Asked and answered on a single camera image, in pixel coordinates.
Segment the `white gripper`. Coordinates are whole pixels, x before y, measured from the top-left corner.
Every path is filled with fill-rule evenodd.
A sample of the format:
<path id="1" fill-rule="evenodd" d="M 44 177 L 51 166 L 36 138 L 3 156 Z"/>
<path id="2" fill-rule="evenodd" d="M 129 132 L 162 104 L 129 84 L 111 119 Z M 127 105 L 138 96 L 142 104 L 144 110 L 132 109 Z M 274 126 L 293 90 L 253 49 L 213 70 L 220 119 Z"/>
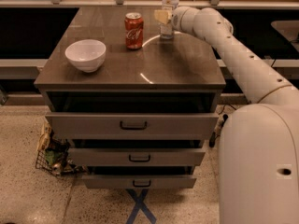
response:
<path id="1" fill-rule="evenodd" d="M 193 7 L 178 7 L 173 10 L 155 10 L 154 18 L 161 24 L 168 24 L 171 22 L 176 31 L 194 35 L 193 25 L 198 9 Z"/>

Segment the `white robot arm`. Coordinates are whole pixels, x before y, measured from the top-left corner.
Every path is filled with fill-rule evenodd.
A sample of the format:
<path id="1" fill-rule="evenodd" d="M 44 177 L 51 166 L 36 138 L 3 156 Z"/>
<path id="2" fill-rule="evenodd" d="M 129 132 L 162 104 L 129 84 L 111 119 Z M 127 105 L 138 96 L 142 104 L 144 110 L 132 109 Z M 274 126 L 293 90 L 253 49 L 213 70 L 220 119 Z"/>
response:
<path id="1" fill-rule="evenodd" d="M 217 10 L 154 17 L 216 50 L 249 102 L 221 130 L 220 224 L 299 224 L 299 90 L 239 42 Z"/>

